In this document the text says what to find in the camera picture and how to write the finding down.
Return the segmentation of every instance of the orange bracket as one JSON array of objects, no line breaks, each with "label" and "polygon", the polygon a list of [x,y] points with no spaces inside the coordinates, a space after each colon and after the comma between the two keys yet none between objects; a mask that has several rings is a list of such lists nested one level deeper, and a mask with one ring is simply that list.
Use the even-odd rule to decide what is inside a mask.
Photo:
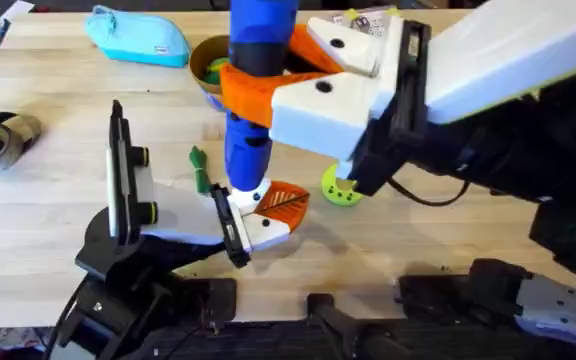
[{"label": "orange bracket", "polygon": [[295,25],[289,46],[290,51],[323,72],[255,77],[230,64],[224,65],[219,71],[224,106],[241,118],[270,128],[276,88],[343,71],[312,39],[305,24]]}]

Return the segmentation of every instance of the green object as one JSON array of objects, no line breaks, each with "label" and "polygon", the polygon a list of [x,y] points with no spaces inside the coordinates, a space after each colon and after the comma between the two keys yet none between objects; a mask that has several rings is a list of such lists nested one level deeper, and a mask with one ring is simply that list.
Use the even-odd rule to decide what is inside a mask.
[{"label": "green object", "polygon": [[218,72],[208,72],[204,75],[205,82],[211,85],[219,85],[221,81],[219,81],[219,73]]},{"label": "green object", "polygon": [[222,66],[228,63],[228,58],[218,58],[210,62],[208,66],[206,66],[206,74],[204,75],[203,80],[211,85],[220,85],[221,81],[219,80],[219,69]]},{"label": "green object", "polygon": [[207,194],[210,191],[210,179],[206,172],[206,164],[208,163],[208,155],[198,147],[192,147],[190,150],[190,162],[195,168],[195,181],[197,182],[197,192],[200,194]]},{"label": "green object", "polygon": [[228,63],[227,57],[217,58],[213,60],[210,63],[210,65],[206,67],[206,72],[219,72],[219,69],[221,69],[221,67],[226,65],[227,63]]},{"label": "green object", "polygon": [[335,171],[337,164],[331,165],[321,178],[321,192],[324,197],[331,203],[339,206],[352,206],[355,205],[363,198],[360,193],[352,191],[354,182],[349,180],[337,180]]}]

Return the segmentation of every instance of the green toy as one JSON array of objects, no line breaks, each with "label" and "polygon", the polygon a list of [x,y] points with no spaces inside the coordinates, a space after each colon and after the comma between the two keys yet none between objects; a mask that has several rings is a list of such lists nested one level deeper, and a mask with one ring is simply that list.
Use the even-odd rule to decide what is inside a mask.
[{"label": "green toy", "polygon": [[360,193],[352,191],[353,181],[338,180],[335,175],[337,164],[331,165],[321,178],[321,191],[331,203],[339,206],[355,205],[363,198]]},{"label": "green toy", "polygon": [[217,58],[210,62],[210,64],[206,66],[206,72],[204,74],[203,80],[208,84],[220,85],[221,81],[219,80],[219,69],[221,69],[221,67],[227,63],[227,57]]}]

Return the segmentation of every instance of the white label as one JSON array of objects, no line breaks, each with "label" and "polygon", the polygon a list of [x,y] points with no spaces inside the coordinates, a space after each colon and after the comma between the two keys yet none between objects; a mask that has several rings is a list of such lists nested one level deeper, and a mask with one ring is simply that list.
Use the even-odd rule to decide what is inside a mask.
[{"label": "white label", "polygon": [[168,47],[167,46],[155,46],[155,52],[159,55],[166,55],[166,54],[168,54]]}]

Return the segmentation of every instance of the blue cylinder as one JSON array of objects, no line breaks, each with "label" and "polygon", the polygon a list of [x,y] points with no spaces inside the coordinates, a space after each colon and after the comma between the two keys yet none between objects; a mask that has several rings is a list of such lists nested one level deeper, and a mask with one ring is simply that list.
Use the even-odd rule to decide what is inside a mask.
[{"label": "blue cylinder", "polygon": [[[286,48],[295,26],[298,0],[233,0],[230,63],[254,76],[283,73]],[[254,190],[266,173],[272,141],[268,129],[226,114],[224,155],[230,184]]]}]

